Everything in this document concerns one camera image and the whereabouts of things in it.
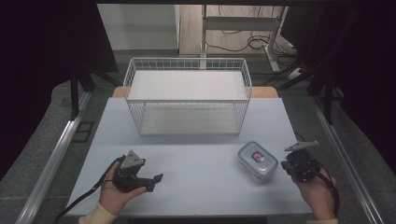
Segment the container lid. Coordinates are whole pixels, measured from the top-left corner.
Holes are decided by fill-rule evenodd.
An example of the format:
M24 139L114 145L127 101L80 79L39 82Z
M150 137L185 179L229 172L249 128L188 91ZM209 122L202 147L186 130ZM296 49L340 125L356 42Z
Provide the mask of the container lid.
M238 152L239 160L259 179L271 175L277 167L277 159L258 143L246 143Z

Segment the wire basket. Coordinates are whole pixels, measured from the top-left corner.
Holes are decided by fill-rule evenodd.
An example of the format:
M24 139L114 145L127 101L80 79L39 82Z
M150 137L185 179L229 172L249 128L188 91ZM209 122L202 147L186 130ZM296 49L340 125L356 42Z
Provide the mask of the wire basket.
M251 80L244 59L133 58L123 92L140 134L239 134Z

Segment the wall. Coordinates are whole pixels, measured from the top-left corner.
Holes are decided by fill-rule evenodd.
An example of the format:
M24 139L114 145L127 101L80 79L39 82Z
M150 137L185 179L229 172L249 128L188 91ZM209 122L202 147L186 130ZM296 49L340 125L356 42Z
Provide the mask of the wall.
M178 6L98 4L111 48L178 49Z

